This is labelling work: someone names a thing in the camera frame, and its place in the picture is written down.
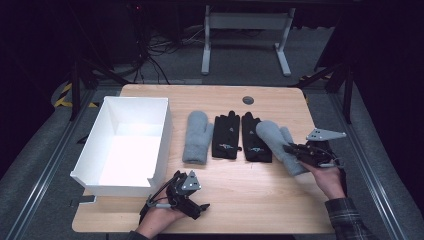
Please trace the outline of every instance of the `human hand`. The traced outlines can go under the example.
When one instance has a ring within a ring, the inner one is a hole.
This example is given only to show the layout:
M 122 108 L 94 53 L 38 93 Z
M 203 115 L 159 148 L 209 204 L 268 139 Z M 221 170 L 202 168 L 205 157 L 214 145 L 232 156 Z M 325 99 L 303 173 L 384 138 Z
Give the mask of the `human hand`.
M 316 168 L 302 161 L 299 162 L 312 173 L 318 187 L 329 200 L 346 197 L 341 183 L 341 173 L 337 167 Z
M 159 203 L 168 203 L 166 188 L 159 193 L 156 199 Z M 148 239 L 152 239 L 172 223 L 186 216 L 183 212 L 172 208 L 152 207 L 147 211 L 146 216 L 135 231 Z

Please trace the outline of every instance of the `gray carpet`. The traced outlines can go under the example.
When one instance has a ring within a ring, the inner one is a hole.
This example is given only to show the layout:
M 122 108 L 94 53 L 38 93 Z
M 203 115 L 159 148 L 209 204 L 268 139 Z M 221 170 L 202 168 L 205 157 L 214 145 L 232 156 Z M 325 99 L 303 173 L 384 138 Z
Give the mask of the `gray carpet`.
M 210 74 L 200 74 L 203 45 L 194 42 L 173 53 L 164 53 L 154 57 L 166 73 L 172 84 L 203 85 L 247 85 L 284 87 L 297 83 L 300 76 L 313 74 L 318 57 L 327 42 L 332 29 L 292 30 L 285 53 L 292 70 L 291 77 L 283 77 L 272 44 L 278 42 L 279 34 L 272 31 L 262 32 L 257 36 L 246 36 L 240 32 L 220 32 L 212 39 Z M 125 69 L 120 66 L 117 71 Z M 158 73 L 151 63 L 145 63 L 141 69 L 145 84 L 158 84 Z M 133 80 L 135 75 L 126 78 Z M 138 76 L 136 81 L 142 83 Z M 159 74 L 159 84 L 164 84 Z M 324 80 L 304 89 L 309 100 L 309 109 L 318 128 L 333 131 L 346 131 L 340 110 L 334 106 L 334 96 L 323 90 Z M 52 96 L 55 101 L 63 86 L 58 86 Z M 104 96 L 117 95 L 120 87 L 113 81 L 104 80 L 90 96 L 92 102 L 102 102 Z M 336 95 L 340 107 L 343 91 Z M 97 116 L 99 108 L 87 108 L 65 146 L 63 156 L 57 168 L 53 169 L 52 179 L 43 189 L 45 194 L 39 205 L 33 207 L 33 215 L 26 220 L 27 225 L 20 231 L 17 239 L 105 239 L 105 234 L 76 233 L 71 229 L 75 207 L 70 206 L 78 198 L 83 188 L 69 177 L 78 160 L 83 145 L 77 141 L 86 136 Z M 55 154 L 58 142 L 69 126 L 71 109 L 58 107 L 50 119 L 34 135 L 17 157 L 7 174 L 0 181 L 0 239 L 6 236 L 19 218 L 28 197 L 43 171 Z M 390 199 L 394 215 L 404 233 L 405 239 L 424 239 L 424 223 L 409 193 L 397 177 L 395 169 L 382 146 L 372 121 L 363 105 L 360 94 L 354 89 L 352 100 L 352 125 L 360 145 L 366 154 L 370 166 L 378 176 L 379 182 Z M 348 176 L 348 193 L 354 199 L 366 225 L 380 238 L 390 239 L 391 235 L 376 207 L 373 195 L 358 163 L 358 155 L 352 142 L 346 138 L 331 142 L 333 150 L 346 161 Z M 297 235 L 296 239 L 335 239 L 329 235 Z M 124 239 L 125 234 L 111 233 L 109 239 Z

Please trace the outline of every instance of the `sleeve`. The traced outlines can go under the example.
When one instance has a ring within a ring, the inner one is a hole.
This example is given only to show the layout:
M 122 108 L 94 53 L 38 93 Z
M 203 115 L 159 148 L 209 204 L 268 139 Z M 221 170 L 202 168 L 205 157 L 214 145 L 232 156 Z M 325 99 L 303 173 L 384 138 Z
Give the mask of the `sleeve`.
M 325 202 L 337 240 L 378 239 L 362 222 L 351 198 L 332 199 Z
M 130 233 L 128 233 L 126 240 L 149 240 L 149 239 L 138 232 L 131 231 Z

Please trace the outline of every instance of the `white box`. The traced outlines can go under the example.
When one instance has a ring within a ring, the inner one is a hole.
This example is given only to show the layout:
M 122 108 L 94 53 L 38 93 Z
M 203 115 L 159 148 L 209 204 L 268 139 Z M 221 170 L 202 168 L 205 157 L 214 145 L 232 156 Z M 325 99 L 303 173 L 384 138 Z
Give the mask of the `white box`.
M 171 134 L 168 98 L 105 97 L 71 177 L 96 196 L 154 194 Z

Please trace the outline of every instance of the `wooden table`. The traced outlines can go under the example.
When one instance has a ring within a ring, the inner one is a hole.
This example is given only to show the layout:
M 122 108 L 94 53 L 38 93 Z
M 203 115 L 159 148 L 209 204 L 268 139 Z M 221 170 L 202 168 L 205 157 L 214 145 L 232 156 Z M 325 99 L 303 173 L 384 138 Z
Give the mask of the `wooden table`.
M 243 116 L 252 112 L 261 120 L 287 126 L 296 143 L 305 143 L 314 123 L 301 90 L 296 88 L 126 85 L 121 96 L 167 97 L 173 121 L 173 135 L 167 179 L 176 170 L 194 170 L 202 189 L 190 196 L 197 204 L 211 206 L 197 220 L 185 218 L 164 233 L 329 233 L 333 232 L 324 201 L 313 176 L 290 176 L 277 159 L 272 163 L 252 163 L 243 151 L 236 160 L 213 159 L 206 165 L 182 162 L 187 117 L 202 110 L 210 122 L 230 110 Z M 254 103 L 242 99 L 251 96 Z M 239 146 L 242 146 L 240 134 Z M 74 218 L 77 232 L 128 232 L 135 229 L 145 198 L 97 197 L 81 204 Z

